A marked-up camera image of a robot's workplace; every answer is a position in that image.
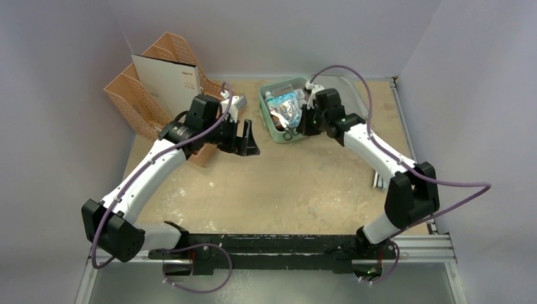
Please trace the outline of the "black handled scissors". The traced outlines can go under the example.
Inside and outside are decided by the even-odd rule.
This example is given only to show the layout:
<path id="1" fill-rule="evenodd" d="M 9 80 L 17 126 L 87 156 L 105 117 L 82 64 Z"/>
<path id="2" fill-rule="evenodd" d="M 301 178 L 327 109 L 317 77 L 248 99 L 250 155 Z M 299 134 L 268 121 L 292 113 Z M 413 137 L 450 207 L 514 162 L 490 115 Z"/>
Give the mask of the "black handled scissors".
<path id="1" fill-rule="evenodd" d="M 283 139 L 285 141 L 291 141 L 298 134 L 295 133 L 294 129 L 290 126 L 287 119 L 278 113 L 277 111 L 271 110 L 270 115 L 276 129 L 280 132 L 283 132 Z"/>

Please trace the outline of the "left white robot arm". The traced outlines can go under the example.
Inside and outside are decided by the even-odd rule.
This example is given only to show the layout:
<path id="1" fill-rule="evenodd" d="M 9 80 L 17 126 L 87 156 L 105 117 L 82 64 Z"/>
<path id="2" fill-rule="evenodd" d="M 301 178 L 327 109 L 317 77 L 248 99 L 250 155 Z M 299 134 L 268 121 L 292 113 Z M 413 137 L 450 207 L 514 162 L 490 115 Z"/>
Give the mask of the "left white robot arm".
<path id="1" fill-rule="evenodd" d="M 101 200 L 89 199 L 83 204 L 82 220 L 92 243 L 94 268 L 107 264 L 98 263 L 98 249 L 121 262 L 128 262 L 146 250 L 165 250 L 174 259 L 187 255 L 189 242 L 181 237 L 186 231 L 178 225 L 167 222 L 147 228 L 136 222 L 167 177 L 203 146 L 214 145 L 222 152 L 239 156 L 260 154 L 251 132 L 251 120 L 239 120 L 246 98 L 223 95 L 223 101 L 206 94 L 195 96 L 190 109 L 164 126 L 150 151 L 119 186 Z"/>

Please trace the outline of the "mint green case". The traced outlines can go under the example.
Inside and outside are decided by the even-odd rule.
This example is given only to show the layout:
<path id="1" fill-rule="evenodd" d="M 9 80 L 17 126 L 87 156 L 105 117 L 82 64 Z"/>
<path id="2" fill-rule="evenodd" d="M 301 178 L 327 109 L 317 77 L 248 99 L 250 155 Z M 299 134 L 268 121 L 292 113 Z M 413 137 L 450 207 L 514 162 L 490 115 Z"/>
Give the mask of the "mint green case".
<path id="1" fill-rule="evenodd" d="M 306 101 L 304 91 L 308 78 L 298 76 L 278 80 L 259 88 L 259 109 L 263 125 L 272 139 L 279 144 L 291 143 L 303 138 L 296 128 L 300 122 L 299 105 Z M 369 110 L 353 82 L 347 77 L 320 75 L 314 83 L 339 92 L 347 114 L 356 113 L 367 118 Z"/>

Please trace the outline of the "small white bottle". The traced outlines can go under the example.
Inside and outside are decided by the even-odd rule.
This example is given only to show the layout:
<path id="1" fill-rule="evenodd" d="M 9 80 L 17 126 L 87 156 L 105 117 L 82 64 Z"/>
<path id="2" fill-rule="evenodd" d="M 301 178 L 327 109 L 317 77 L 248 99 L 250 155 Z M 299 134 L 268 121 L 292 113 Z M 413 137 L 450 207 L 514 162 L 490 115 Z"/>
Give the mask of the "small white bottle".
<path id="1" fill-rule="evenodd" d="M 277 102 L 275 101 L 275 97 L 272 95 L 270 91 L 267 91 L 265 93 L 265 104 L 267 107 L 267 111 L 275 111 L 278 107 Z"/>

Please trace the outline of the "blue gauze packet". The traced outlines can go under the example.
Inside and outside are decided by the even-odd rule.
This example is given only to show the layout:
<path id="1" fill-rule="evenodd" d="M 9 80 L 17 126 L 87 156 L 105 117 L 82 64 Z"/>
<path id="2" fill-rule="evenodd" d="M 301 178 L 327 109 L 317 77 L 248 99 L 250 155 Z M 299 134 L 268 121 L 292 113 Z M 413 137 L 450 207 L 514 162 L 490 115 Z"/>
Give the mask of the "blue gauze packet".
<path id="1" fill-rule="evenodd" d="M 275 111 L 283 115 L 292 128 L 299 126 L 301 121 L 301 108 L 295 92 L 289 92 L 275 97 L 278 107 Z"/>

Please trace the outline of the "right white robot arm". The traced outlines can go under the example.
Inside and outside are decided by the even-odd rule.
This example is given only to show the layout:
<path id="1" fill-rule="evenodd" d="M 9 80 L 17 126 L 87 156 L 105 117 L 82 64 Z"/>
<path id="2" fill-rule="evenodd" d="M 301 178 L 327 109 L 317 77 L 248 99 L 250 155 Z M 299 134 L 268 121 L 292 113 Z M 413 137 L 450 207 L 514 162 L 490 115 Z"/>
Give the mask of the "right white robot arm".
<path id="1" fill-rule="evenodd" d="M 360 256 L 372 257 L 380 250 L 381 242 L 439 210 L 437 185 L 412 173 L 416 171 L 435 178 L 436 172 L 430 163 L 416 163 L 373 132 L 368 133 L 362 117 L 346 113 L 336 89 L 313 85 L 306 93 L 308 101 L 302 106 L 297 131 L 304 136 L 326 133 L 363 158 L 389 183 L 383 212 L 357 232 L 355 248 Z"/>

